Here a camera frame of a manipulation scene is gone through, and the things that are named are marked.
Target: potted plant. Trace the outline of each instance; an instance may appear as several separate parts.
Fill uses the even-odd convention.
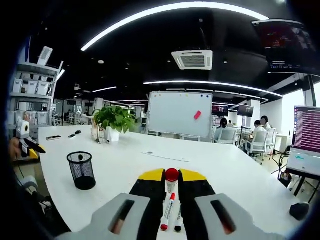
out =
[[[119,133],[126,133],[135,123],[134,115],[119,106],[96,110],[93,120],[98,128],[104,129],[104,138],[108,143],[119,141]]]

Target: smartphone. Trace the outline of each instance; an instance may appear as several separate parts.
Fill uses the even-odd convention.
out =
[[[61,136],[48,136],[46,139],[48,140],[48,141],[50,141],[50,140],[56,140],[56,139],[60,139],[61,138]]]

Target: whiteboard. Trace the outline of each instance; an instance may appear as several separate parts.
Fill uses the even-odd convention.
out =
[[[153,91],[149,97],[147,130],[208,138],[212,100],[211,93]],[[201,115],[195,119],[198,111]]]

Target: air conditioner vent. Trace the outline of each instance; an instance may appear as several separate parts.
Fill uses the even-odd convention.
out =
[[[181,70],[211,70],[213,52],[202,51],[174,51],[171,53]]]

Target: green leaves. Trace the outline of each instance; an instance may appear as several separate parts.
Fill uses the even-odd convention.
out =
[[[98,126],[104,129],[111,127],[120,133],[126,133],[132,126],[135,125],[135,116],[129,114],[128,109],[122,109],[119,106],[103,107],[94,111],[93,120]]]

